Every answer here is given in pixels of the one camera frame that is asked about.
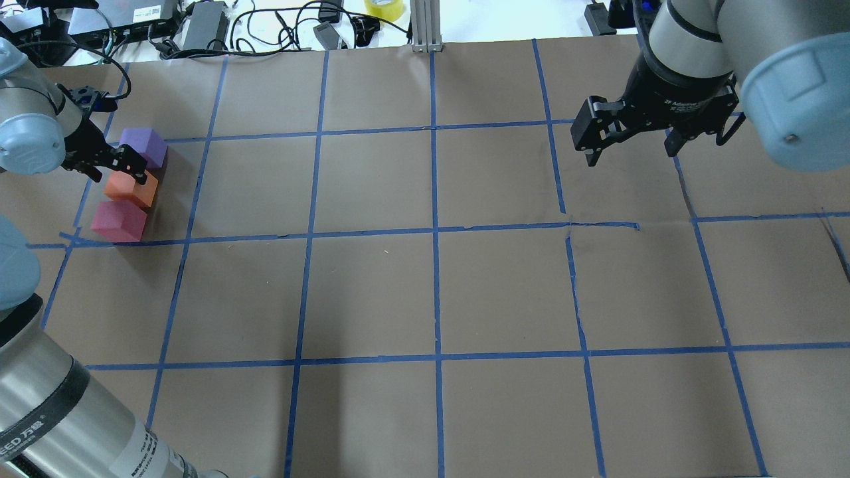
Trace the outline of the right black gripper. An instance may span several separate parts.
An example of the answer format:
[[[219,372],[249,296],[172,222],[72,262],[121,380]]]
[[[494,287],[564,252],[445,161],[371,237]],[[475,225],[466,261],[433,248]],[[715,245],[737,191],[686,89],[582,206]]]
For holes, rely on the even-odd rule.
[[[702,133],[722,133],[740,100],[729,75],[692,78],[666,67],[649,50],[640,52],[622,101],[591,95],[570,127],[574,149],[597,165],[604,149],[628,139],[626,133],[670,130],[664,140],[668,157]]]

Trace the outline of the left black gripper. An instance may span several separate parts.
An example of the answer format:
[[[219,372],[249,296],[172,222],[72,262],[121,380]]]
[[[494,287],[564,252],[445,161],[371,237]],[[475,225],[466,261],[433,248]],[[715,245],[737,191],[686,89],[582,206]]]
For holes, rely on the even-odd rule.
[[[138,185],[147,182],[147,160],[130,145],[110,146],[100,128],[89,118],[82,118],[79,126],[64,140],[66,157],[62,169],[85,175],[91,181],[102,181],[103,172],[98,167],[125,173]]]

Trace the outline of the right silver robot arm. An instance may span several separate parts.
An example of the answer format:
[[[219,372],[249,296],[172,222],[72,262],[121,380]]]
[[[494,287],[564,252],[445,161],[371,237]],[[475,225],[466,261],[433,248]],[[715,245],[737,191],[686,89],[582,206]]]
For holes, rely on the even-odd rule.
[[[589,166],[644,132],[667,131],[669,157],[701,134],[725,145],[744,121],[780,166],[848,166],[847,1],[613,1],[608,24],[635,28],[639,55],[619,99],[574,118]]]

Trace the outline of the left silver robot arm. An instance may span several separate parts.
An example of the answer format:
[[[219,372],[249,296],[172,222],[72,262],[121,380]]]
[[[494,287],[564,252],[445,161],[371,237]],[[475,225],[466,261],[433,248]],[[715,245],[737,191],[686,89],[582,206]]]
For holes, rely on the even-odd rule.
[[[49,80],[24,46],[2,40],[2,170],[44,175],[102,169],[147,181],[143,155],[113,147],[90,120],[118,97]],[[222,477],[158,438],[43,330],[37,255],[2,218],[2,466],[21,477]]]

